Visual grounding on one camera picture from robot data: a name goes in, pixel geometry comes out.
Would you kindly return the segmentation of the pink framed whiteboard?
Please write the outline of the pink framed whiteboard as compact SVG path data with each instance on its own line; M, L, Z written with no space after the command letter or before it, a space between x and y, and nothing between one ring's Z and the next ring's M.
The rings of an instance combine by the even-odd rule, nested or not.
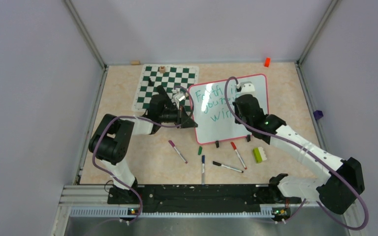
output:
M268 113L267 77L255 74L238 77L238 82L251 82L260 107ZM190 86L189 93L193 98L193 120L198 124L195 128L197 142L201 145L225 141L247 136L249 131L241 124L235 123L235 118L225 102L224 86L226 80L207 82ZM240 96L236 91L236 83L231 80L227 88L227 97L233 110L232 102Z

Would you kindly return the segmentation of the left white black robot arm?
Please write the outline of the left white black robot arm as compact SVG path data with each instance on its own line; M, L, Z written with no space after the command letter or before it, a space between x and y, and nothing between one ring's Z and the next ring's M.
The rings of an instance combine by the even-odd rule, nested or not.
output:
M93 161L100 160L102 170L113 179L113 189L126 203L133 203L138 197L136 177L131 173L125 156L132 136L154 135L163 128L197 128L198 124L187 114L180 103L191 100L185 92L169 98L156 94L151 98L144 115L139 117L106 114L94 132L88 149Z

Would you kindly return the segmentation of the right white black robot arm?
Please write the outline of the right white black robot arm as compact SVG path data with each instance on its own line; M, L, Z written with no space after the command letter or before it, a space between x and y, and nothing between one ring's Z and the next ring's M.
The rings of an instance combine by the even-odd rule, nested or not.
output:
M276 115L265 114L251 94L242 95L232 103L235 122L251 134L288 153L307 167L315 178L279 174L270 178L269 197L276 203L287 197L318 201L335 214L343 214L365 190L362 167L358 160L347 160L322 150L307 141Z

